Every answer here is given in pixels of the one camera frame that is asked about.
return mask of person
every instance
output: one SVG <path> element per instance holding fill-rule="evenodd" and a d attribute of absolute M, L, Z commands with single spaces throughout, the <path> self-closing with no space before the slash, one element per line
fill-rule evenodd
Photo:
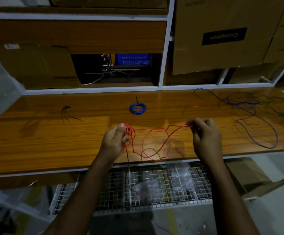
<path fill-rule="evenodd" d="M 186 125 L 193 133 L 194 151 L 209 171 L 218 234 L 259 234 L 225 166 L 218 126 L 210 118 L 191 119 Z M 87 233 L 104 176 L 128 139 L 123 123 L 105 133 L 97 157 L 45 235 Z"/>

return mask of wooden tabletop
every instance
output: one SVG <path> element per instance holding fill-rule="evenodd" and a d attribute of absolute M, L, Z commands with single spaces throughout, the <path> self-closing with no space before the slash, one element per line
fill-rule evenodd
<path fill-rule="evenodd" d="M 221 98 L 237 91 L 284 98 L 284 93 L 274 88 L 213 90 Z M 122 122 L 135 129 L 154 129 L 170 124 L 181 126 L 190 118 L 208 117 L 214 119 L 222 132 L 224 156 L 284 150 L 284 116 L 275 114 L 270 107 L 257 107 L 259 116 L 271 123 L 279 136 L 278 146 L 266 149 L 252 142 L 243 127 L 235 122 L 248 116 L 247 112 L 219 104 L 209 92 L 197 93 L 202 99 L 194 96 L 191 90 L 22 96 L 0 116 L 0 174 L 87 167 L 96 157 L 105 131 Z M 129 111 L 136 96 L 147 106 L 140 116 Z M 244 93 L 237 93 L 234 98 L 248 99 Z M 61 111 L 64 106 L 70 106 L 67 112 L 81 120 L 64 118 L 63 122 Z M 283 100 L 271 106 L 284 112 Z M 256 118 L 244 123 L 260 143 L 270 147 L 276 141 L 267 123 Z M 139 153 L 145 134 L 145 131 L 138 131 L 134 141 Z M 159 149 L 166 138 L 165 133 L 150 133 L 145 139 L 146 154 Z M 148 160 L 134 154 L 131 146 L 128 150 L 130 162 Z M 165 156 L 167 150 L 168 144 L 159 152 L 160 156 Z M 195 157 L 190 129 L 178 130 L 171 137 L 167 158 Z M 123 152 L 116 163 L 125 162 L 127 157 Z"/>

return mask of blue plastic crate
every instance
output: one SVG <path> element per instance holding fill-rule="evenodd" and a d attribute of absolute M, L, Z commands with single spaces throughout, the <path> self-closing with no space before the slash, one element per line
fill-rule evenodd
<path fill-rule="evenodd" d="M 150 65 L 151 54 L 116 54 L 117 65 Z"/>

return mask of wire rack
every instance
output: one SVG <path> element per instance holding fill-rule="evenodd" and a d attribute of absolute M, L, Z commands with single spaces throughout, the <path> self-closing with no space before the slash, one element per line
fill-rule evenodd
<path fill-rule="evenodd" d="M 78 183 L 58 185 L 50 205 L 56 216 Z M 111 169 L 99 195 L 94 216 L 211 203 L 206 169 L 198 163 L 166 168 L 140 166 Z"/>

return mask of red wire scrap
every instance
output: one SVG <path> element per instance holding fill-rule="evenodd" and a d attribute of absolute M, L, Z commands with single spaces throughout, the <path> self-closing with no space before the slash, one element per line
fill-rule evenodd
<path fill-rule="evenodd" d="M 168 129 L 169 129 L 169 127 L 170 126 L 174 126 L 174 127 L 178 127 L 176 130 L 174 130 L 171 134 L 168 134 Z M 176 132 L 177 130 L 179 130 L 179 129 L 181 129 L 181 128 L 188 128 L 189 126 L 188 125 L 184 125 L 184 126 L 177 126 L 177 125 L 169 125 L 168 127 L 167 127 L 167 129 L 165 129 L 165 128 L 156 128 L 156 129 L 134 129 L 134 128 L 132 128 L 129 124 L 125 124 L 125 132 L 130 136 L 130 139 L 129 139 L 129 142 L 127 143 L 127 144 L 125 144 L 124 145 L 124 148 L 126 149 L 126 153 L 127 153 L 127 159 L 128 159 L 128 163 L 129 163 L 129 155 L 128 155 L 128 146 L 130 145 L 130 144 L 132 144 L 132 151 L 133 151 L 133 153 L 135 153 L 135 154 L 138 154 L 139 156 L 141 156 L 141 157 L 143 157 L 143 158 L 150 158 L 151 160 L 154 160 L 154 161 L 162 161 L 163 159 L 167 159 L 166 157 L 167 157 L 167 155 L 168 155 L 168 153 L 169 153 L 169 149 L 170 149 L 170 146 L 171 146 L 171 143 L 170 143 L 170 136 L 174 133 L 174 132 Z M 134 139 L 135 139 L 135 131 L 138 131 L 138 130 L 147 130 L 147 131 L 149 131 L 146 135 L 145 135 L 145 137 L 143 138 L 143 141 L 142 141 L 142 153 L 141 154 L 139 154 L 139 153 L 137 153 L 137 152 L 135 152 L 134 151 L 134 145 L 133 145 L 133 141 L 134 141 Z M 146 149 L 144 149 L 144 140 L 146 139 L 146 137 L 148 136 L 148 134 L 150 133 L 150 132 L 165 132 L 166 134 L 167 134 L 167 139 L 165 140 L 165 142 L 163 143 L 163 145 L 160 147 L 160 149 L 159 150 L 154 150 L 155 151 L 155 153 L 153 154 L 153 155 L 150 155 L 150 156 L 148 156 L 148 155 L 146 155 L 146 153 L 145 153 L 145 150 Z M 163 146 L 165 145 L 165 143 L 167 142 L 167 140 L 169 140 L 169 147 L 168 147 L 168 150 L 167 150 L 167 153 L 166 153 L 166 155 L 164 156 L 164 157 L 160 157 L 160 160 L 155 160 L 155 159 L 152 159 L 152 156 L 155 156 L 156 154 L 158 154 L 158 152 L 163 148 Z"/>

